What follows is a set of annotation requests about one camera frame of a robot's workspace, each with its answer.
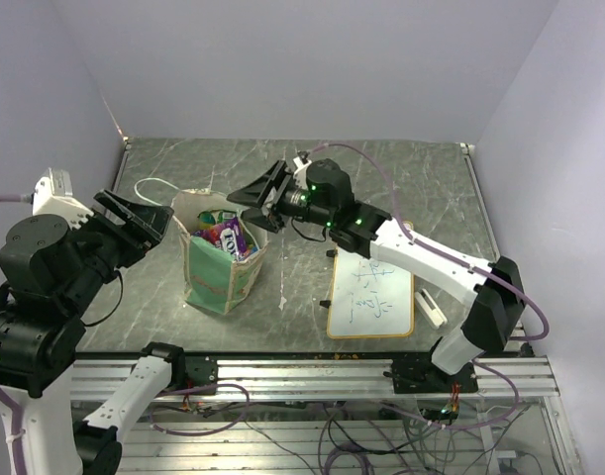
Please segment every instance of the snack package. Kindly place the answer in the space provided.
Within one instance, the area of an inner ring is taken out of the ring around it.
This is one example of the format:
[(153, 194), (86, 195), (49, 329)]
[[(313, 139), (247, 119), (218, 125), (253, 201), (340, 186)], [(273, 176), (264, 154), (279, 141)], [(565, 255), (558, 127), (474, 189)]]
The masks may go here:
[(209, 230), (214, 225), (225, 223), (236, 217), (236, 212), (226, 210), (203, 211), (199, 213), (197, 228), (199, 231)]
[(245, 260), (247, 259), (250, 255), (252, 255), (254, 252), (258, 252), (258, 248), (257, 246), (254, 247), (248, 247), (248, 249), (243, 253), (243, 255), (241, 255), (240, 260)]
[(214, 225), (209, 230), (197, 231), (194, 236), (202, 237), (211, 242), (217, 248), (231, 254), (236, 260), (242, 260), (247, 253), (247, 244), (241, 223), (238, 218), (234, 217), (225, 223)]

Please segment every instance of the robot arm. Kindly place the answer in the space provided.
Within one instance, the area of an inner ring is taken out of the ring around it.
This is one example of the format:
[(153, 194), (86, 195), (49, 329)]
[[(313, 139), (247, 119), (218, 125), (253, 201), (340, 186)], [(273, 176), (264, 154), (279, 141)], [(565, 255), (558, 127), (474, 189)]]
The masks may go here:
[(108, 191), (95, 200), (117, 220), (75, 200), (66, 172), (49, 170), (36, 186), (34, 215), (10, 230), (0, 250), (7, 278), (0, 289), (0, 413), (14, 474), (115, 473), (124, 433), (185, 374), (180, 348), (152, 343), (122, 389), (72, 424), (81, 317), (116, 269), (134, 265), (161, 242), (172, 216), (170, 208)]
[(390, 214), (355, 199), (349, 176), (332, 160), (294, 159), (295, 170), (279, 160), (259, 179), (228, 196), (249, 207), (242, 218), (277, 233), (289, 220), (329, 231), (347, 252), (406, 269), (439, 286), (469, 308), (467, 318), (432, 348), (432, 363), (449, 375), (484, 351), (502, 351), (525, 304), (474, 269), (491, 273), (519, 290), (512, 260), (472, 257), (418, 233), (408, 235)]

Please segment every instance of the whiteboard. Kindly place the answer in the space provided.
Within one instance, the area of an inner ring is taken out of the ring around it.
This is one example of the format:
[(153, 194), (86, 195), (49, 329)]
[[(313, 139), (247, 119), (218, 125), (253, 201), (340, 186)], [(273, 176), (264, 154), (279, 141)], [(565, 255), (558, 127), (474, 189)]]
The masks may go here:
[(330, 338), (407, 336), (414, 330), (414, 276), (337, 249), (327, 334)]

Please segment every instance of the white wall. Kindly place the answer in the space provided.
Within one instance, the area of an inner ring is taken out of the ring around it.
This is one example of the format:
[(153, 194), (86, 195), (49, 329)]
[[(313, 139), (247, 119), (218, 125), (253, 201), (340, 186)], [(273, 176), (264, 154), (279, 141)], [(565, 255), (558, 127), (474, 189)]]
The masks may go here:
[(475, 143), (556, 0), (53, 0), (126, 135)]
[(476, 152), (499, 245), (553, 323), (536, 347), (605, 474), (605, 0), (559, 2)]
[[(49, 166), (72, 174), (90, 204), (110, 186), (123, 146), (50, 0), (0, 1), (0, 193), (31, 193)], [(0, 204), (0, 247), (28, 205)], [(0, 272), (0, 284), (3, 275)], [(0, 475), (10, 473), (0, 421)]]

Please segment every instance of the table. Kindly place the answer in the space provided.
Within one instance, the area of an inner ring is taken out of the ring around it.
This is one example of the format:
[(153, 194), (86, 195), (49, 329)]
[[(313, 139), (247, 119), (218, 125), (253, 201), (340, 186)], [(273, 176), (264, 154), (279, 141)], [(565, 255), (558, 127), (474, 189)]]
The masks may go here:
[[(297, 149), (319, 141), (130, 139), (116, 191), (132, 200), (134, 184), (146, 177), (167, 180), (181, 189), (207, 188), (229, 193), (260, 176), (276, 160), (293, 158)], [(353, 142), (376, 156), (395, 181), (405, 220), (415, 230), (464, 253), (495, 257), (486, 216), (481, 211), (472, 174), (456, 143), (405, 141)], [(390, 210), (382, 179), (364, 159), (340, 148), (318, 154), (330, 157), (352, 178), (358, 199)], [(175, 190), (146, 182), (140, 191), (169, 204)], [(330, 242), (308, 242), (287, 229), (270, 237), (262, 271), (251, 294), (225, 316), (201, 312), (184, 303), (182, 257), (176, 226), (163, 243), (124, 271), (121, 306), (106, 323), (89, 329), (78, 350), (136, 351), (149, 341), (164, 341), (186, 350), (220, 351), (427, 351), (457, 325), (466, 309), (438, 288), (425, 287), (449, 323), (432, 330), (417, 312), (416, 328), (405, 338), (337, 339), (326, 334), (328, 311), (319, 301), (329, 295), (333, 266), (325, 251)], [(117, 282), (106, 286), (84, 316), (93, 322), (112, 310)], [(281, 297), (286, 299), (282, 310)]]

